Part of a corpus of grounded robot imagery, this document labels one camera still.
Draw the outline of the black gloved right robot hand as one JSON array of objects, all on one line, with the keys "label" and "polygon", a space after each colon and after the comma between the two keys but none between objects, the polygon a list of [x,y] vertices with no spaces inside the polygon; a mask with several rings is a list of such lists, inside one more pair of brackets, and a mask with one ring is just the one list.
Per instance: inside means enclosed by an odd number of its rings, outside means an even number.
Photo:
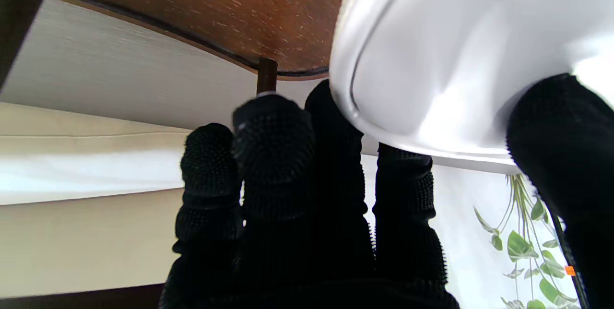
[{"label": "black gloved right robot hand", "polygon": [[[433,160],[379,145],[376,239],[364,217],[362,133],[329,81],[305,108],[262,95],[186,138],[185,183],[161,309],[457,309],[434,209]],[[592,309],[613,303],[613,110],[575,76],[529,88],[507,145],[561,217]]]}]

